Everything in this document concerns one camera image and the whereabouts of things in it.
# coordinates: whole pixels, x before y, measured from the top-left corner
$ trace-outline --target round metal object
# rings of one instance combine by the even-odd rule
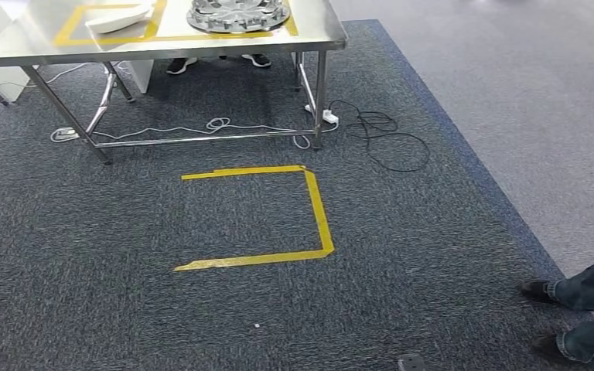
[[[203,31],[238,33],[271,29],[289,16],[282,0],[193,0],[187,18]]]

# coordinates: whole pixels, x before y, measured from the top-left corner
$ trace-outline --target electrical cord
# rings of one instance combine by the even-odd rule
[[[123,72],[123,73],[125,73],[127,75],[130,75],[131,74],[131,71],[128,69],[128,67],[121,65],[123,62],[125,62],[125,61],[122,60],[120,62],[117,62],[114,66],[116,68],[118,68],[121,72]],[[70,73],[70,72],[73,72],[75,70],[78,70],[79,68],[83,68],[83,67],[87,66],[88,64],[89,63],[81,63],[78,66],[75,66],[75,67],[72,67],[72,68],[68,69],[67,71],[63,71],[61,73],[58,73],[56,76],[54,76],[53,78],[51,78],[51,80],[46,81],[46,83],[52,83],[53,81],[58,80],[58,78],[61,77],[62,75],[65,75],[67,73]],[[36,87],[36,85],[21,85],[20,83],[11,83],[9,81],[6,81],[4,83],[0,83],[0,85],[5,85],[5,84],[16,85],[18,87]]]
[[[338,124],[334,124],[332,128],[329,129],[325,129],[322,130],[322,133],[328,133],[330,131],[334,131],[338,128]],[[272,126],[268,126],[268,125],[249,125],[249,126],[240,126],[240,125],[232,125],[231,124],[231,119],[228,117],[216,117],[213,120],[208,121],[208,123],[206,123],[206,130],[197,130],[197,129],[191,129],[191,128],[185,128],[185,127],[177,127],[177,128],[170,128],[170,129],[156,129],[156,128],[145,128],[142,129],[140,131],[136,131],[133,133],[128,133],[128,134],[123,134],[123,135],[112,135],[112,134],[107,134],[107,133],[100,133],[98,131],[95,131],[93,134],[96,135],[100,135],[103,137],[107,137],[110,139],[114,139],[114,140],[119,140],[119,139],[123,139],[123,138],[128,138],[128,137],[132,137],[132,136],[136,136],[136,135],[140,135],[142,133],[145,133],[147,131],[157,131],[160,133],[167,133],[170,131],[177,131],[177,130],[183,130],[183,131],[191,131],[193,133],[198,133],[198,134],[205,134],[205,135],[212,135],[217,133],[218,131],[225,129],[225,128],[235,128],[235,129],[260,129],[260,128],[264,128],[264,129],[270,129],[270,130],[274,130],[274,131],[281,131],[281,132],[285,132],[285,133],[289,133],[289,132],[294,132],[294,131],[299,131],[296,129],[288,129],[288,128],[275,128]],[[63,139],[63,140],[57,140],[54,139],[55,138],[55,131],[51,134],[51,141],[56,142],[56,143],[62,143],[65,141],[70,141],[73,140],[75,138],[71,138],[71,139]],[[298,143],[297,138],[302,138],[302,140],[304,141],[304,145],[301,145]],[[309,149],[311,148],[311,141],[305,136],[305,135],[300,135],[299,137],[292,137],[292,143],[300,149]]]
[[[54,130],[53,133],[51,133],[51,135],[49,136],[49,140],[51,140],[53,143],[64,143],[66,141],[72,141],[74,139],[78,139],[77,136],[73,136],[73,137],[70,136],[70,137],[64,138],[64,139],[57,139],[58,135],[61,134],[61,132],[62,131],[65,131],[66,129],[69,129],[69,128],[60,128],[60,129]],[[75,131],[73,131],[72,133],[64,133],[64,134],[65,135],[71,135],[71,134],[74,134],[74,133],[75,133]]]
[[[385,168],[392,172],[417,172],[418,170],[422,170],[429,163],[429,158],[431,157],[432,153],[429,150],[429,146],[427,145],[427,143],[413,134],[398,132],[398,123],[392,117],[379,111],[361,111],[357,106],[344,100],[334,100],[333,102],[331,102],[329,104],[330,110],[334,104],[344,104],[348,107],[352,107],[356,111],[358,121],[346,125],[345,134],[353,138],[363,139],[365,141],[365,152],[367,153],[368,157],[372,158],[372,160],[375,161],[382,168]],[[363,129],[363,134],[350,133],[350,128],[357,127]],[[372,155],[372,151],[370,150],[370,144],[372,143],[373,139],[385,138],[389,136],[402,136],[407,138],[413,138],[416,141],[420,142],[426,153],[425,159],[414,168],[392,168],[391,166],[385,165],[379,158]]]
[[[46,83],[52,83],[53,81],[56,81],[58,79],[58,77],[61,77],[62,75],[66,74],[66,73],[70,73],[73,72],[75,70],[78,70],[79,68],[83,68],[85,66],[87,66],[89,63],[81,63],[78,66],[75,66],[73,68],[68,69],[67,71],[63,71],[61,73],[58,73],[56,76],[54,76],[51,80],[46,81]],[[6,81],[4,83],[0,83],[0,85],[6,85],[6,84],[10,84],[10,85],[16,85],[18,87],[36,87],[37,85],[21,85],[20,83],[11,83],[9,81]]]

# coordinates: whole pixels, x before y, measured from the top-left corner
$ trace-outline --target white cable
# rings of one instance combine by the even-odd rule
[[[288,128],[274,128],[272,126],[267,126],[267,125],[251,125],[251,126],[240,126],[240,125],[231,125],[231,119],[228,117],[216,117],[213,120],[208,121],[208,123],[206,124],[206,129],[207,131],[203,131],[203,130],[197,130],[197,129],[190,129],[190,128],[184,128],[184,127],[177,127],[177,128],[170,128],[170,129],[156,129],[156,128],[146,128],[146,129],[142,129],[140,131],[136,131],[134,133],[129,133],[129,134],[123,134],[123,135],[110,135],[110,134],[106,134],[106,133],[100,133],[98,131],[95,131],[94,134],[96,135],[101,135],[103,137],[108,137],[110,139],[114,139],[114,140],[119,140],[119,139],[123,139],[123,138],[128,138],[128,137],[132,137],[135,135],[140,135],[142,133],[145,133],[147,131],[157,131],[157,132],[161,132],[161,133],[166,133],[169,131],[177,131],[177,130],[184,130],[184,131],[191,131],[193,133],[199,133],[199,134],[205,134],[205,135],[211,135],[211,134],[215,134],[218,131],[224,129],[224,128],[235,128],[235,129],[259,129],[259,128],[265,128],[265,129],[270,129],[270,130],[274,130],[274,131],[281,131],[281,132],[285,132],[285,133],[290,133],[290,132],[295,132],[295,131],[299,131],[296,129],[288,129]],[[326,129],[326,130],[322,130],[322,133],[328,133],[330,131],[334,131],[338,128],[338,124],[334,124],[333,128],[330,129]],[[311,147],[311,141],[305,136],[305,135],[299,135],[299,137],[303,138],[304,142],[306,143],[306,145],[300,145],[297,142],[297,137],[292,137],[292,143],[300,149],[309,149]]]
[[[56,139],[56,135],[58,134],[58,132],[65,130],[65,128],[60,128],[60,129],[56,129],[55,131],[53,131],[53,133],[51,133],[51,135],[49,136],[49,139],[53,142],[53,143],[64,143],[66,141],[72,141],[74,139],[78,139],[78,137],[74,137],[74,138],[65,138],[65,139]]]
[[[126,61],[122,60],[121,62],[117,62],[117,64],[115,64],[115,67],[117,67],[125,75],[130,75],[131,70],[128,68],[128,65],[124,65],[124,66],[121,65],[124,62],[126,62]]]
[[[75,66],[73,68],[68,69],[67,71],[63,71],[61,73],[58,73],[56,76],[54,76],[51,80],[46,81],[46,83],[52,83],[53,81],[55,81],[58,77],[61,77],[62,75],[64,75],[65,73],[70,73],[73,72],[75,70],[78,70],[79,68],[85,67],[87,66],[89,63],[82,63],[79,64],[78,66]],[[10,85],[16,85],[18,87],[36,87],[37,85],[21,85],[20,83],[10,83],[10,82],[5,82],[5,83],[0,83],[0,85],[5,85],[9,83]]]

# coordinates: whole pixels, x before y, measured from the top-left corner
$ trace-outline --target stainless steel table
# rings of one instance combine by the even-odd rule
[[[84,26],[87,17],[105,15],[138,3],[131,0],[31,0],[28,8],[0,35],[0,66],[20,66],[54,103],[88,148],[105,164],[104,148],[160,145],[189,141],[313,135],[313,147],[321,147],[321,124],[326,99],[327,51],[344,49],[347,35],[328,0],[290,0],[291,18],[268,32],[209,34],[188,25],[191,0],[155,0],[147,22],[102,36],[91,35]],[[314,96],[304,68],[304,52],[318,53],[318,75]],[[295,87],[304,88],[315,120],[314,128],[293,132],[210,135],[146,141],[97,142],[94,129],[108,108],[113,88],[127,100],[132,95],[122,83],[112,61],[157,60],[181,57],[227,56],[255,53],[294,53]],[[99,62],[108,69],[108,82],[92,121],[83,126],[32,67],[40,64]]]

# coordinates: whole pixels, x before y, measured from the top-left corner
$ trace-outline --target black sneaker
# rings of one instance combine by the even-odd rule
[[[550,298],[550,295],[548,295],[549,284],[550,281],[527,281],[520,284],[518,289],[523,296],[530,298],[531,300],[547,304],[559,304],[558,301]]]
[[[174,58],[167,66],[167,73],[170,75],[180,75],[186,72],[189,65],[196,63],[197,58]]]
[[[540,335],[531,342],[531,348],[548,361],[563,365],[580,363],[572,361],[562,354],[557,345],[557,335]]]
[[[243,54],[242,57],[250,60],[258,68],[268,68],[272,65],[272,61],[265,54]]]

